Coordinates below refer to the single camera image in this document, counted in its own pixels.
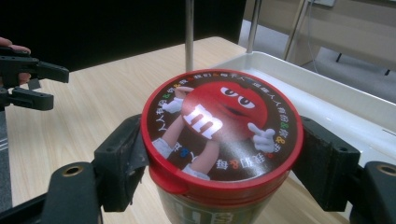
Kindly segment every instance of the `sticker label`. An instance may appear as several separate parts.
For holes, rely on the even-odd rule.
[[[183,172],[242,181],[288,158],[297,141],[295,113],[278,90],[255,77],[192,73],[154,97],[148,132],[154,147]]]

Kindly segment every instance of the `metal pole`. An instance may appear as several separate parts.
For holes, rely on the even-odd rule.
[[[248,35],[247,53],[253,52],[254,38],[256,37],[257,25],[259,24],[260,8],[262,8],[262,0],[256,0],[253,8],[250,33]]]
[[[193,69],[194,0],[186,0],[186,72]]]

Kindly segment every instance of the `floor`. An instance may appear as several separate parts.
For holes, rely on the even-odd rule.
[[[250,22],[243,21],[239,39],[240,46],[245,48],[248,46],[249,31]],[[287,35],[259,26],[253,50],[280,58],[287,41]],[[337,63],[338,54],[333,50],[321,48],[317,58],[302,67],[396,104],[395,71],[390,71],[385,76],[387,68],[347,55],[343,55]]]

